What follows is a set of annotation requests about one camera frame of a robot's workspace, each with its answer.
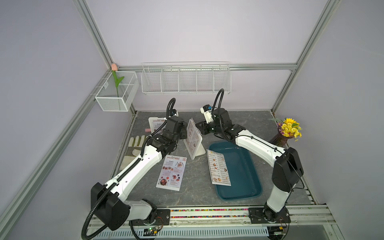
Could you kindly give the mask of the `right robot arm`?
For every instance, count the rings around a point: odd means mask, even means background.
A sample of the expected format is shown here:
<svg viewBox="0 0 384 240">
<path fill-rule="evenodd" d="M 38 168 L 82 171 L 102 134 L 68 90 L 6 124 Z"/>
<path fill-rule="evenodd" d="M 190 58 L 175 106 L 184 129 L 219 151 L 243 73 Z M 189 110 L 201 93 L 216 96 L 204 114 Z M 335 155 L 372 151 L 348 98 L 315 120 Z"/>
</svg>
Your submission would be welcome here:
<svg viewBox="0 0 384 240">
<path fill-rule="evenodd" d="M 303 182 L 304 175 L 298 152 L 293 148 L 284 149 L 273 145 L 252 134 L 245 127 L 233 124 L 228 111 L 222 108 L 224 93 L 225 90 L 220 89 L 214 104 L 201 108 L 205 120 L 197 123 L 196 127 L 202 135 L 214 134 L 218 138 L 250 151 L 272 166 L 274 186 L 264 205 L 262 216 L 269 223 L 289 217 L 287 200 L 297 184 Z"/>
</svg>

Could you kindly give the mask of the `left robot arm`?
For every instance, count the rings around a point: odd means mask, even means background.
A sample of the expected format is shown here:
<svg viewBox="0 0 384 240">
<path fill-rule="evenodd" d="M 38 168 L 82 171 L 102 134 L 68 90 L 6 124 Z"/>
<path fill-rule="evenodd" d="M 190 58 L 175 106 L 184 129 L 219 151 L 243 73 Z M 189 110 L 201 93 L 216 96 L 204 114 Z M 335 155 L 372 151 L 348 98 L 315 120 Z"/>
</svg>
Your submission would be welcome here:
<svg viewBox="0 0 384 240">
<path fill-rule="evenodd" d="M 179 140 L 187 137 L 187 123 L 178 116 L 172 98 L 166 108 L 165 122 L 144 141 L 140 153 L 120 173 L 105 184 L 91 189 L 91 210 L 81 231 L 83 240 L 96 237 L 106 228 L 114 231 L 126 221 L 141 220 L 152 224 L 157 207 L 148 200 L 127 200 L 136 184 L 167 155 L 177 149 Z"/>
</svg>

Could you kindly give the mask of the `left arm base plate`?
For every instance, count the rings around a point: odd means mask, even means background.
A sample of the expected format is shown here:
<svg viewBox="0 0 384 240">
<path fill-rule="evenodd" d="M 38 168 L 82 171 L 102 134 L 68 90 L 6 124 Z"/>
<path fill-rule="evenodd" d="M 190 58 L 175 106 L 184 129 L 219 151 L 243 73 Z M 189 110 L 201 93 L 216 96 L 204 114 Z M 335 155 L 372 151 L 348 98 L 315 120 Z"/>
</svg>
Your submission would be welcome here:
<svg viewBox="0 0 384 240">
<path fill-rule="evenodd" d="M 133 220 L 133 226 L 168 226 L 170 220 L 170 209 L 157 209 L 145 220 Z"/>
</svg>

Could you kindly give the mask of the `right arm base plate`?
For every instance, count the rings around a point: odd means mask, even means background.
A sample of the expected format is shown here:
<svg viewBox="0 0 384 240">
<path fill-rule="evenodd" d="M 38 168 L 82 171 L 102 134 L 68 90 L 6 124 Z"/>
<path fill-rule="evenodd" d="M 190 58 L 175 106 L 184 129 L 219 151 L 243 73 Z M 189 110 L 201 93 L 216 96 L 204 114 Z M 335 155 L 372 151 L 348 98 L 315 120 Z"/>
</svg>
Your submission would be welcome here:
<svg viewBox="0 0 384 240">
<path fill-rule="evenodd" d="M 249 218 L 252 224 L 290 224 L 291 218 L 289 211 L 283 207 L 280 212 L 276 213 L 268 206 L 249 208 Z"/>
</svg>

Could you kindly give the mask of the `red special menu sheet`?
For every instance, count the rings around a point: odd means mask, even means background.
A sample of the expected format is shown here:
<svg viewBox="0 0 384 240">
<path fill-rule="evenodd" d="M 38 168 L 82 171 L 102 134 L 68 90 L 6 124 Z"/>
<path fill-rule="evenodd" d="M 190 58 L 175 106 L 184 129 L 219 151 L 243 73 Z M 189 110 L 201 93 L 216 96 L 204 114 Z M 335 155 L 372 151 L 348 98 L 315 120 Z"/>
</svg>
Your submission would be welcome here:
<svg viewBox="0 0 384 240">
<path fill-rule="evenodd" d="M 171 191 L 181 188 L 187 158 L 167 155 L 161 169 L 156 187 Z"/>
</svg>

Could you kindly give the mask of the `dim sum menu sheet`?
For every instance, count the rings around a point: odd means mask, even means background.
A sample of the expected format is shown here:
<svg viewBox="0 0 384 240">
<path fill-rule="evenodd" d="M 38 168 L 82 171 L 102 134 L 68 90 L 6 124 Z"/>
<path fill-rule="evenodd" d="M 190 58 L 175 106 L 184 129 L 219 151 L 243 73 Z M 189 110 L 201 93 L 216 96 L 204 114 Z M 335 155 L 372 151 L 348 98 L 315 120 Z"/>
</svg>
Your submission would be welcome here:
<svg viewBox="0 0 384 240">
<path fill-rule="evenodd" d="M 192 153 L 197 151 L 197 149 L 199 148 L 202 142 L 201 133 L 199 129 L 196 127 L 196 123 L 193 120 L 193 118 L 191 118 L 188 122 L 186 142 L 187 142 L 187 147 Z"/>
<path fill-rule="evenodd" d="M 224 155 L 207 150 L 207 158 L 212 184 L 230 187 L 231 180 Z"/>
</svg>

